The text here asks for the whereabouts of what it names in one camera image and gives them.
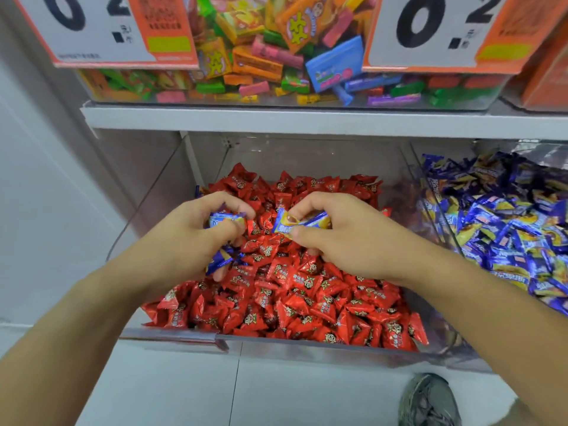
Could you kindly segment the white orange price sign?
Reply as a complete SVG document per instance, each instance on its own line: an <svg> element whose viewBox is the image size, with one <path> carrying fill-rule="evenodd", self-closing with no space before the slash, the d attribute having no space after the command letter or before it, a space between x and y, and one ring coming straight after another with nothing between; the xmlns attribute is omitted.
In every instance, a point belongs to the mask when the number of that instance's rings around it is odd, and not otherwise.
<svg viewBox="0 0 568 426"><path fill-rule="evenodd" d="M363 70L516 75L568 0L378 0Z"/></svg>
<svg viewBox="0 0 568 426"><path fill-rule="evenodd" d="M14 1L56 67L199 67L185 0Z"/></svg>

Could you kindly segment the person's left hand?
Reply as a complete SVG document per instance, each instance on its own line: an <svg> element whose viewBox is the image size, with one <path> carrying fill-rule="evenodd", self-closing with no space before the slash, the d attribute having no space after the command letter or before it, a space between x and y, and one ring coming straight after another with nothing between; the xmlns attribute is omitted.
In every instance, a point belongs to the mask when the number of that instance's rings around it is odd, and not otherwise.
<svg viewBox="0 0 568 426"><path fill-rule="evenodd" d="M140 240L143 264L149 265L148 275L163 293L205 274L205 268L222 247L207 245L209 215L223 207L233 214L245 213L245 223L256 215L238 197L223 191L210 193L181 204Z"/></svg>

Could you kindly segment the orange box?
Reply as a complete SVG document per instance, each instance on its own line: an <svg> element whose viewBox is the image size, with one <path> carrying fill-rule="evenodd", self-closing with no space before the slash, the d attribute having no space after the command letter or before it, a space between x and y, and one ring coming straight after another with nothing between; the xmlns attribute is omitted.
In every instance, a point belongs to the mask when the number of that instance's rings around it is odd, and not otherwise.
<svg viewBox="0 0 568 426"><path fill-rule="evenodd" d="M568 12L536 51L524 78L523 109L568 113Z"/></svg>

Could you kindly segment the person's right forearm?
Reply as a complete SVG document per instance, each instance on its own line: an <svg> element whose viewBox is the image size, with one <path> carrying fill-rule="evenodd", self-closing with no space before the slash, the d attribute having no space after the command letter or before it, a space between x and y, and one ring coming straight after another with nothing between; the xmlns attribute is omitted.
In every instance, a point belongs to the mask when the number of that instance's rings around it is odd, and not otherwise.
<svg viewBox="0 0 568 426"><path fill-rule="evenodd" d="M441 247L420 242L403 265L423 296L542 426L568 426L568 317Z"/></svg>

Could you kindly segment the small blue candy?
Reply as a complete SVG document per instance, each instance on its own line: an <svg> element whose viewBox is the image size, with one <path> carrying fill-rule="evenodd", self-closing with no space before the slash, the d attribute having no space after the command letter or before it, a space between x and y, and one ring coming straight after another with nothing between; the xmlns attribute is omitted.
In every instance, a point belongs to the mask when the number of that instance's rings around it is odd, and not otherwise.
<svg viewBox="0 0 568 426"><path fill-rule="evenodd" d="M212 212L208 219L208 228L213 228L223 221L245 222L246 214L239 212L236 214L230 212Z"/></svg>

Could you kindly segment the person's leg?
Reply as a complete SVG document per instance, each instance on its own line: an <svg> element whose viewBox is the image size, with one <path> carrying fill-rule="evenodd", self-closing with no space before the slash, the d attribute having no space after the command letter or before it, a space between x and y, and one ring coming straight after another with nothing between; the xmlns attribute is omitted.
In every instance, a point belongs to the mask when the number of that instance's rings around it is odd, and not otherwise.
<svg viewBox="0 0 568 426"><path fill-rule="evenodd" d="M507 414L489 426L541 426L528 406L516 398Z"/></svg>

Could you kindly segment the pile of blue candies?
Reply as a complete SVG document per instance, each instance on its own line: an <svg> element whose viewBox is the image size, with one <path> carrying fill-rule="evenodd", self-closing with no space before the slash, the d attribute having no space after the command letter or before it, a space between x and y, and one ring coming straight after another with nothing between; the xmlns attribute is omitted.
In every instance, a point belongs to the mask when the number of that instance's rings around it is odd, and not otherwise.
<svg viewBox="0 0 568 426"><path fill-rule="evenodd" d="M422 171L458 253L568 317L568 167L494 151L423 154Z"/></svg>

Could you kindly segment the person's right hand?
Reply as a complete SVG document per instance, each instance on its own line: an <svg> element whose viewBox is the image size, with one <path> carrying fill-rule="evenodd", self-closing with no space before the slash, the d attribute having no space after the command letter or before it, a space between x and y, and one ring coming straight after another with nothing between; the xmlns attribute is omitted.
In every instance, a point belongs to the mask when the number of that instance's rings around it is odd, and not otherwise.
<svg viewBox="0 0 568 426"><path fill-rule="evenodd" d="M324 229L321 257L351 275L410 287L434 246L347 193L310 193L289 215L302 219L315 211L325 211L332 223Z"/></svg>

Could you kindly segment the person's left forearm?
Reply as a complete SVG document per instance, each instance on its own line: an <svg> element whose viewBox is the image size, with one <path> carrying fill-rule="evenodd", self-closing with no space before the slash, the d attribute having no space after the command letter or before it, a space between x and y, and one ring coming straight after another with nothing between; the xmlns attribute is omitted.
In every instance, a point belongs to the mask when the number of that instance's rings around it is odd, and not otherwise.
<svg viewBox="0 0 568 426"><path fill-rule="evenodd" d="M75 426L133 313L186 278L123 257L78 281L0 359L0 426Z"/></svg>

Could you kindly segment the blue yellow candy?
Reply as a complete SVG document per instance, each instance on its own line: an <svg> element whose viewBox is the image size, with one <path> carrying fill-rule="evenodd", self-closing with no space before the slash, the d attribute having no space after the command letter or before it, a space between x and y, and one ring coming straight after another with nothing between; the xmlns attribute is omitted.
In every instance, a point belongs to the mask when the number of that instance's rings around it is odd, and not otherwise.
<svg viewBox="0 0 568 426"><path fill-rule="evenodd" d="M284 208L278 208L272 233L291 238L290 231L293 227L330 229L331 226L330 217L325 211L309 214L304 219L296 219Z"/></svg>

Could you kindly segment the clear bin with red candies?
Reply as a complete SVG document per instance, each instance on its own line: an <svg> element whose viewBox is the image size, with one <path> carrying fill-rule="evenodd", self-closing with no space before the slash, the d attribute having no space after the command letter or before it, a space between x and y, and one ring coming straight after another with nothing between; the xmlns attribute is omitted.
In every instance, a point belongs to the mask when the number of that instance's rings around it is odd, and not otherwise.
<svg viewBox="0 0 568 426"><path fill-rule="evenodd" d="M386 181L380 205L393 206L394 219L435 243L446 245L424 205L421 172L415 151L407 141L393 138L340 138L322 135L283 137L281 135L223 136L219 133L187 133L146 189L135 213L111 247L107 260L115 258L133 243L133 236L145 235L173 208L195 197L196 186L207 186L242 163L269 182L281 171L290 175L349 177L378 175ZM282 341L266 338L222 336L201 330L145 327L147 320L137 311L120 336L121 341L146 349L204 352L321 364L396 368L421 362L448 366L453 361L451 345L456 337L445 322L419 295L405 289L408 306L425 322L430 341L417 344L418 352L383 348L358 348L332 343Z"/></svg>

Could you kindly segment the grey sneaker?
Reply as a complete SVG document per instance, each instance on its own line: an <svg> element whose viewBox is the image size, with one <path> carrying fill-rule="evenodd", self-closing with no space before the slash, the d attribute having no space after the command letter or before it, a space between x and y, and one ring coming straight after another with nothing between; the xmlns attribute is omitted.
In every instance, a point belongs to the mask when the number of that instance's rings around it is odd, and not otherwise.
<svg viewBox="0 0 568 426"><path fill-rule="evenodd" d="M462 426L448 381L431 372L414 375L401 396L398 426Z"/></svg>

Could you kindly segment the white shelf board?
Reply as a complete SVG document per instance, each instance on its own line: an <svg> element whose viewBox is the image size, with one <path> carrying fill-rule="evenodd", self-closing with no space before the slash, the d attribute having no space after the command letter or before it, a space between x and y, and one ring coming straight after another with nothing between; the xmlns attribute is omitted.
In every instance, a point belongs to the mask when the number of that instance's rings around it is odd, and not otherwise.
<svg viewBox="0 0 568 426"><path fill-rule="evenodd" d="M527 113L501 101L488 112L134 106L87 101L90 128L287 135L440 137L568 143L568 115Z"/></svg>

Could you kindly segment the pile of red candies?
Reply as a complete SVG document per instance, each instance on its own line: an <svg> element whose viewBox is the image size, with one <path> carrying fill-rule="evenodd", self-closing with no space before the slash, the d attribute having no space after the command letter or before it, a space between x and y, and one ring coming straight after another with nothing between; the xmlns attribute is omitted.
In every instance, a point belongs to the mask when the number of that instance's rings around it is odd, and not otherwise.
<svg viewBox="0 0 568 426"><path fill-rule="evenodd" d="M272 233L278 208L288 211L315 191L347 193L379 209L382 183L365 174L313 178L286 171L269 183L238 163L217 182L197 186L196 198L224 191L255 210L237 247L245 256L142 304L149 320L143 325L418 352L429 339L401 288L351 275Z"/></svg>

